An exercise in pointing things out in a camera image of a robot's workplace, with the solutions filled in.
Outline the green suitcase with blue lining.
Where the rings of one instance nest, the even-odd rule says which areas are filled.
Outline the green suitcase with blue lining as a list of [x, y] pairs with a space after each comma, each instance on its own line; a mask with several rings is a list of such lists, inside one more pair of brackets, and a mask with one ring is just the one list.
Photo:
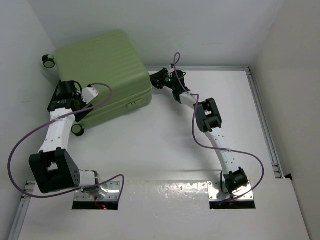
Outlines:
[[150, 75], [127, 34], [116, 30], [58, 48], [41, 58], [47, 69], [57, 68], [61, 83], [78, 82], [83, 95], [89, 85], [97, 89], [92, 101], [76, 100], [78, 107], [92, 107], [111, 97], [101, 107], [76, 115], [84, 130], [96, 127], [152, 100]]

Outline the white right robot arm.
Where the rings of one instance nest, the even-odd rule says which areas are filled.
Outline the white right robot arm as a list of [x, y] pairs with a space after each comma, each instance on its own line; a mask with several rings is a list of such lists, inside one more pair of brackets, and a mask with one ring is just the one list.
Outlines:
[[222, 117], [213, 98], [200, 101], [200, 95], [191, 92], [185, 84], [186, 73], [181, 70], [163, 68], [150, 75], [150, 82], [158, 90], [172, 90], [174, 100], [193, 109], [192, 131], [197, 128], [210, 141], [222, 168], [224, 186], [221, 191], [232, 195], [248, 183], [244, 169], [229, 148], [222, 129]]

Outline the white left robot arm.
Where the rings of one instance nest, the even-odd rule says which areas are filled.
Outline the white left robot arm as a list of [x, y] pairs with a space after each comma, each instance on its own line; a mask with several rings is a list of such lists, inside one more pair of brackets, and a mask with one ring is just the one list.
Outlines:
[[98, 95], [92, 85], [82, 88], [76, 81], [58, 82], [47, 107], [53, 123], [38, 153], [29, 157], [30, 168], [43, 194], [98, 183], [97, 172], [80, 170], [68, 153], [70, 135], [81, 136], [85, 132], [79, 124], [87, 116], [82, 110], [92, 107], [91, 101]]

